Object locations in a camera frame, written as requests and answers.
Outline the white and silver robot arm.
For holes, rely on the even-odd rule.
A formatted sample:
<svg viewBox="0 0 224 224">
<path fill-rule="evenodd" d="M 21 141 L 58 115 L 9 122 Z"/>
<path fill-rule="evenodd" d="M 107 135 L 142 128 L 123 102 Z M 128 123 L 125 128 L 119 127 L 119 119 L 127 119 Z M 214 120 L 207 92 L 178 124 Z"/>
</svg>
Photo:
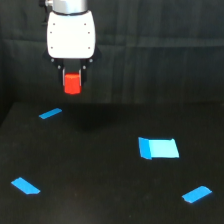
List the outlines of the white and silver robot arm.
<svg viewBox="0 0 224 224">
<path fill-rule="evenodd" d="M 43 56 L 58 69 L 64 92 L 81 92 L 89 65 L 101 56 L 88 0 L 38 0 L 44 9 L 46 50 Z"/>
</svg>

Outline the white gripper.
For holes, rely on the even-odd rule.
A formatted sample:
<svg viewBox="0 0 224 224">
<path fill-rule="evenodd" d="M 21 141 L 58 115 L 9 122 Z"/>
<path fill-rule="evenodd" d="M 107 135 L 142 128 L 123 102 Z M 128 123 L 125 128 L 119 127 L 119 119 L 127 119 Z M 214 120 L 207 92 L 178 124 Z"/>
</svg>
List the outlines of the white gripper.
<svg viewBox="0 0 224 224">
<path fill-rule="evenodd" d="M 43 58 L 55 63 L 57 60 L 80 60 L 80 85 L 87 81 L 87 68 L 96 52 L 96 29 L 90 10 L 80 14 L 49 13 L 46 32 L 46 50 Z M 65 85 L 66 69 L 59 69 L 59 81 Z"/>
</svg>

